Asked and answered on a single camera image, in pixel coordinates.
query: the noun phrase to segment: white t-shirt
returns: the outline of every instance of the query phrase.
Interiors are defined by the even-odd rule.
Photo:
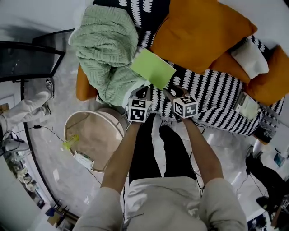
[[[247,222],[232,186],[218,178],[207,183],[200,199],[189,177],[135,180],[126,200],[123,224],[120,195],[101,188],[74,231],[244,231]]]

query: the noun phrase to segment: cable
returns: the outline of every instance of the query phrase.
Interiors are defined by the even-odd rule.
[[[253,177],[250,175],[250,177],[252,178],[252,180],[254,181],[254,183],[255,183],[255,185],[257,186],[257,188],[259,189],[259,191],[260,191],[260,193],[262,194],[262,196],[264,196],[263,195],[263,193],[261,192],[261,189],[259,188],[259,186],[257,185],[257,183],[255,182],[255,180],[253,179]]]
[[[48,130],[50,130],[55,136],[57,136],[58,137],[58,139],[60,139],[63,143],[64,143],[64,141],[63,141],[63,139],[61,139],[55,132],[53,132],[50,128],[48,128],[48,127],[44,127],[44,126],[41,126],[42,128],[47,128]]]
[[[125,221],[125,211],[126,211],[125,193],[126,193],[126,185],[124,184],[123,185],[123,194],[122,194],[122,197],[123,197],[123,214],[122,214],[123,222]]]
[[[98,183],[101,185],[101,183],[100,183],[99,180],[95,177],[95,175],[92,174],[88,168],[86,168],[86,169],[87,169],[87,171],[89,171],[89,173],[90,173],[90,174],[98,181]]]
[[[76,122],[75,124],[73,124],[73,125],[67,127],[66,130],[68,130],[68,129],[74,127],[75,125],[79,124],[79,123],[82,122],[83,120],[86,120],[90,115],[91,115],[91,113],[89,113],[85,118],[81,119],[80,121]]]
[[[8,132],[8,123],[7,123],[7,120],[6,120],[6,118],[5,118],[5,116],[4,115],[2,115],[2,114],[0,114],[0,116],[2,116],[3,118],[4,118],[4,120],[5,120],[5,123],[6,123],[6,132],[5,133],[7,133]]]
[[[199,188],[200,188],[200,197],[202,197],[202,196],[203,196],[203,191],[204,191],[204,189],[205,189],[205,186],[204,186],[204,187],[201,187],[201,186],[200,186],[197,177],[196,177],[196,181],[197,181],[198,186],[199,186]]]
[[[14,133],[14,134],[16,135],[16,133],[15,133],[14,131],[6,131],[6,133],[3,135],[3,138],[2,138],[2,140],[1,140],[1,143],[3,142],[4,137],[5,137],[6,134],[8,134],[8,133]],[[4,155],[5,153],[7,153],[7,152],[12,152],[12,151],[14,151],[14,150],[17,150],[19,147],[20,147],[20,142],[18,142],[18,147],[17,147],[17,148],[14,148],[14,149],[12,149],[12,150],[3,152],[3,153],[0,155],[0,157],[3,156],[3,155]]]
[[[32,128],[34,128],[34,127],[32,127]],[[32,128],[28,128],[27,130],[32,129]],[[24,131],[25,131],[25,129],[24,129],[24,130],[21,130],[21,131],[19,131],[19,132],[15,132],[15,133],[20,133],[20,132],[24,132]]]
[[[204,125],[200,125],[200,124],[198,124],[197,122],[195,122],[195,121],[193,121],[194,122],[194,124],[197,126],[197,127],[200,127],[200,128],[202,128],[203,129],[203,131],[201,132],[202,134],[204,134],[204,132],[205,132],[205,126]]]
[[[61,139],[55,132],[53,132],[53,131],[52,131],[50,128],[48,128],[48,127],[44,127],[44,126],[40,126],[40,125],[35,125],[35,126],[33,126],[32,128],[34,128],[34,129],[46,128],[46,129],[50,130],[54,135],[57,136],[57,138],[58,138],[59,140],[61,140],[61,141],[64,143],[63,139]]]
[[[249,175],[247,175],[247,178],[242,182],[240,188],[237,189],[236,195],[238,196],[238,191],[242,188],[243,184],[245,183],[246,180],[248,180]]]

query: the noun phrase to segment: hand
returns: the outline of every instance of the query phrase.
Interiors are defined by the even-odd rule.
[[[140,122],[132,122],[130,127],[133,127],[134,129],[139,129],[142,124],[143,123],[140,123]]]
[[[180,86],[177,86],[177,85],[173,85],[172,86],[172,89],[175,93],[176,93],[176,96],[173,96],[170,92],[168,92],[166,89],[163,90],[163,94],[165,95],[166,98],[168,98],[170,101],[171,101],[171,104],[173,105],[173,100],[174,99],[178,99],[178,98],[181,98],[181,97],[185,97],[185,96],[189,96],[189,92],[180,87]]]

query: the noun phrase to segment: yellow object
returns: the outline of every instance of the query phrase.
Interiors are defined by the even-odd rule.
[[[70,149],[72,147],[73,144],[75,144],[77,141],[79,141],[79,136],[78,135],[73,135],[70,139],[66,140],[63,143],[63,146],[65,147],[65,149]]]
[[[247,18],[216,0],[171,0],[151,50],[196,73],[257,31]]]
[[[270,106],[289,93],[289,57],[280,46],[268,61],[269,72],[260,74],[245,87],[253,99]]]

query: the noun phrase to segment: black table frame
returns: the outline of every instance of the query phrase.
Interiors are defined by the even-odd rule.
[[[54,64],[54,67],[52,71],[49,74],[26,74],[26,75],[16,75],[16,76],[7,76],[7,77],[1,77],[0,83],[5,81],[13,81],[17,82],[17,80],[23,80],[23,79],[35,79],[35,78],[51,78],[54,76],[57,68],[59,67],[65,52],[64,51],[58,51],[54,48],[47,47],[47,46],[38,46],[31,43],[25,43],[25,42],[11,42],[11,41],[0,41],[0,49],[1,48],[13,48],[13,49],[23,49],[23,50],[31,50],[31,51],[42,51],[45,53],[51,53],[55,55],[59,55],[58,60]]]

